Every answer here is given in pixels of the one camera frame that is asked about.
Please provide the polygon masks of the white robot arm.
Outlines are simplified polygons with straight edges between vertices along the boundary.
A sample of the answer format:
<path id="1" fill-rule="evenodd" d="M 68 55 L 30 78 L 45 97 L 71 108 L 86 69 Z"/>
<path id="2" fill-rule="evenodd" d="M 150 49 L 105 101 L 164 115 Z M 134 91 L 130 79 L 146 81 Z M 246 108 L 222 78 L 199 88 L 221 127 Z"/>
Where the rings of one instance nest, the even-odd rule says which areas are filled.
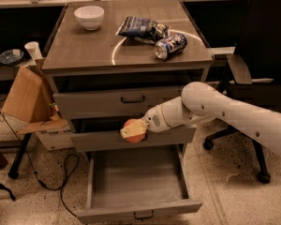
<path id="1" fill-rule="evenodd" d="M 226 97 L 203 82 L 186 85 L 179 97 L 126 121 L 121 136 L 138 143 L 144 135 L 218 118 L 281 157 L 281 113 Z"/>

